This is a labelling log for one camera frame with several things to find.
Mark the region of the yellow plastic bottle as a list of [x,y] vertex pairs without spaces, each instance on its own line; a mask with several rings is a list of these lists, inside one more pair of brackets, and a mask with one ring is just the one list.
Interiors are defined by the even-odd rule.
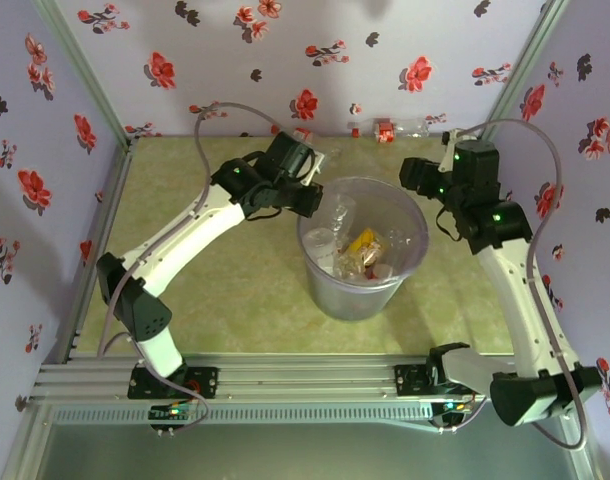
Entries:
[[349,243],[346,252],[359,259],[365,267],[377,262],[386,251],[386,244],[375,230],[365,228]]

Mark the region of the grey translucent plastic bin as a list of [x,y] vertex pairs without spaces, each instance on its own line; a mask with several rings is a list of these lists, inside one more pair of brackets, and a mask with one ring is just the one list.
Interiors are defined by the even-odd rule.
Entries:
[[[335,237],[336,266],[334,275],[328,275],[310,259],[302,237],[317,227],[330,230],[332,201],[339,193],[352,197],[357,208],[349,233],[340,239]],[[394,279],[374,283],[358,279],[367,267],[346,249],[365,228],[382,236],[386,251],[375,263],[391,265],[396,272]],[[389,253],[385,235],[391,228],[415,233],[414,246],[400,253]],[[304,255],[312,300],[326,315],[346,321],[365,320],[381,312],[421,265],[429,245],[428,227],[419,205],[400,188],[368,177],[343,177],[327,182],[319,209],[310,218],[298,219],[296,238]]]

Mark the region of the clear white capped bottle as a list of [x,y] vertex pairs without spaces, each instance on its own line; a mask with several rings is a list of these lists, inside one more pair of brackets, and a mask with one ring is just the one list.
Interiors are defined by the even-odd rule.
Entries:
[[384,263],[374,263],[358,275],[360,281],[372,283],[390,281],[395,277],[395,269],[391,265]]

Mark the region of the right controller circuit board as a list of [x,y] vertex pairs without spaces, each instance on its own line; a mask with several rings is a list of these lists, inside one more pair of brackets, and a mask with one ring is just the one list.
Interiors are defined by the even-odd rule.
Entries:
[[446,401],[440,407],[440,416],[448,414],[469,415],[476,406],[475,400],[468,401]]

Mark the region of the controller circuit board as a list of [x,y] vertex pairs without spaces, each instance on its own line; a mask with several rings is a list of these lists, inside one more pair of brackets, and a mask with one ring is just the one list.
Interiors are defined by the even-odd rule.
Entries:
[[475,400],[468,401],[446,401],[440,407],[440,416],[448,414],[469,415],[476,406]]
[[150,422],[187,422],[195,418],[195,408],[182,405],[154,405],[148,411]]

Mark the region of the left controller circuit board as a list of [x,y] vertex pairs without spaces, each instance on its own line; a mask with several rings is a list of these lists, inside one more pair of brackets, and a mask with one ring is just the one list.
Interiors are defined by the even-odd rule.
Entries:
[[154,405],[148,411],[150,422],[187,422],[195,418],[195,408],[182,405]]

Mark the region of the aluminium right side rail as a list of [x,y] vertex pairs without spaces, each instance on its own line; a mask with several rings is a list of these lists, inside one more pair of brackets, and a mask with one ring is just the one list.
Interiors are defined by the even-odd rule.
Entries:
[[522,207],[532,230],[532,239],[509,241],[500,249],[487,247],[476,255],[497,294],[521,376],[538,371],[553,372],[563,362],[574,363],[576,354],[562,331],[555,307],[544,286],[536,253],[545,228],[558,209],[563,190],[562,160],[552,142],[546,143],[554,163],[552,194],[545,200],[545,213],[537,222],[529,219],[527,208],[510,186],[500,187],[500,198]]

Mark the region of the aluminium right frame post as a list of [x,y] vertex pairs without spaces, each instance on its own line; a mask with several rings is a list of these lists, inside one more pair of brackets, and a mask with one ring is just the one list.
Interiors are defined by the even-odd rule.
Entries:
[[520,119],[519,104],[530,86],[532,71],[561,20],[570,0],[542,0],[540,13],[512,67],[509,80],[487,117],[487,121]]

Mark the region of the aluminium frame post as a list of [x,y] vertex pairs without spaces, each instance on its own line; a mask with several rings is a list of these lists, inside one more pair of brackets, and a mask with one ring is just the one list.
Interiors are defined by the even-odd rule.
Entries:
[[78,40],[67,24],[64,15],[56,4],[56,0],[31,0],[31,3],[37,9],[43,23],[63,49],[71,67],[98,108],[104,123],[112,131],[118,145],[124,152],[127,152],[131,145],[131,140],[120,125],[109,98],[105,94]]
[[512,67],[509,80],[487,117],[487,121],[520,119],[519,104],[530,86],[532,71],[561,20],[570,0],[542,0],[540,13]]

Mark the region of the aluminium left side rail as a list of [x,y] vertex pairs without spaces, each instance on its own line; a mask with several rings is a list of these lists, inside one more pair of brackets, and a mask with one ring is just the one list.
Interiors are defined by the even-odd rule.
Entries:
[[79,275],[79,283],[73,297],[72,308],[65,326],[59,329],[56,363],[66,364],[77,350],[80,335],[96,284],[96,261],[106,248],[112,224],[124,189],[136,148],[136,140],[129,141],[123,150],[118,150],[102,188],[103,199],[99,203],[89,238],[91,250]]

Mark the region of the aluminium left frame post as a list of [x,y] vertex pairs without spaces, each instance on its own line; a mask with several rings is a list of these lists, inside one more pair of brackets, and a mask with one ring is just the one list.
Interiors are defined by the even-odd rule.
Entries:
[[98,108],[104,123],[112,131],[118,145],[124,152],[127,152],[131,145],[131,140],[120,125],[109,98],[105,94],[78,40],[67,24],[64,15],[56,4],[56,0],[31,0],[31,3],[37,9],[43,23],[63,49],[71,67]]

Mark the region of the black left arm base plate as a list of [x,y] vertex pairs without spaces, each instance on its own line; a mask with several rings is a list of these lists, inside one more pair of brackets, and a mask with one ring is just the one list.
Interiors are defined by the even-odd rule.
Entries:
[[[170,381],[192,390],[205,399],[213,399],[218,387],[219,369],[183,365]],[[131,372],[127,397],[129,399],[186,399],[188,394],[180,392],[157,380],[145,367],[135,367]]]

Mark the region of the aluminium front mounting rail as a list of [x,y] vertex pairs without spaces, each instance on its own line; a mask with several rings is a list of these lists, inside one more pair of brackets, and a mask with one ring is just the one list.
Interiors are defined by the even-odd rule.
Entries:
[[[325,354],[215,354],[190,355],[187,366],[219,369],[216,403],[392,402],[463,401],[490,392],[497,373],[513,380],[542,379],[560,373],[561,367],[535,376],[521,376],[514,356],[481,355],[459,348],[444,356],[432,355],[325,355]],[[394,366],[424,364],[436,388],[428,397],[399,398]],[[66,364],[40,368],[30,397],[36,401],[151,401],[181,399],[129,399],[131,372],[145,367],[135,357],[75,358]]]

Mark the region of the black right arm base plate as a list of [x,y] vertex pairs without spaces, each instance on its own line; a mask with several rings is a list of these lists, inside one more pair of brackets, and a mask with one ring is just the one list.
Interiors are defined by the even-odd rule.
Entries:
[[424,364],[395,365],[394,383],[399,398],[428,397],[436,394],[435,385]]

